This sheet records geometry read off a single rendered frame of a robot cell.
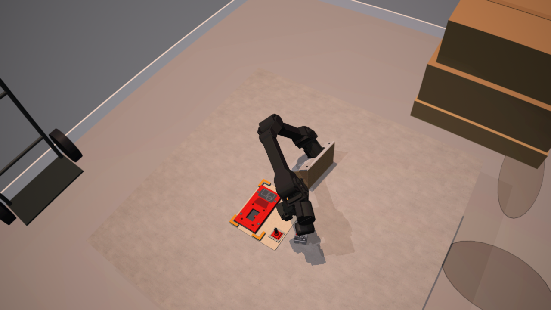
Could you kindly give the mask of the red square block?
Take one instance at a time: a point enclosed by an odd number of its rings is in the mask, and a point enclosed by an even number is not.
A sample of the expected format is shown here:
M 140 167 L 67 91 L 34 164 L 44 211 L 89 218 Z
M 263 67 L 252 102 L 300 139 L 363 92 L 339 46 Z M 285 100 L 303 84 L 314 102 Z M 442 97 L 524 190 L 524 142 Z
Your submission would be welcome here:
M 274 232 L 271 234 L 271 236 L 274 237 L 274 238 L 277 238 L 278 241 L 279 241 L 279 239 L 281 238 L 282 235 L 283 235 L 283 233 L 277 231 L 277 228 L 274 228 Z

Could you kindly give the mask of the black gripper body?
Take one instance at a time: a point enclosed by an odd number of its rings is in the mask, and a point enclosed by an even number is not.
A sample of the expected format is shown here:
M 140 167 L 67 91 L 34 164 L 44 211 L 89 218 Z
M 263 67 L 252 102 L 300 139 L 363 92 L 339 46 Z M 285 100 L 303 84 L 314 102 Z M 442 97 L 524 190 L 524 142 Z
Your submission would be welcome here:
M 315 231 L 313 223 L 302 226 L 302 225 L 298 224 L 298 222 L 297 222 L 297 223 L 295 223 L 295 228 L 296 228 L 298 236 L 301 236 L 301 235 L 304 235 L 304 234 L 311 234 L 311 233 L 314 233 L 314 231 Z

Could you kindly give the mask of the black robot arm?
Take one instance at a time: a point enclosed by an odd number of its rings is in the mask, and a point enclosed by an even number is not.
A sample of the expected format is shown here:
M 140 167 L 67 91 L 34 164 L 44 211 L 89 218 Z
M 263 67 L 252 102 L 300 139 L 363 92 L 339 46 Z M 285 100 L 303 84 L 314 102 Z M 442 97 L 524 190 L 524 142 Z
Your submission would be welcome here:
M 274 170 L 274 185 L 283 202 L 276 205 L 282 220 L 288 221 L 297 216 L 298 224 L 305 226 L 315 221 L 312 202 L 309 201 L 309 189 L 303 178 L 288 168 L 282 150 L 277 141 L 277 135 L 292 139 L 293 143 L 304 152 L 308 158 L 315 158 L 325 147 L 317 141 L 318 135 L 307 126 L 295 127 L 283 122 L 277 114 L 272 114 L 259 123 L 257 131 L 260 142 Z M 287 197 L 291 196 L 287 200 Z M 294 209 L 293 209 L 294 207 Z

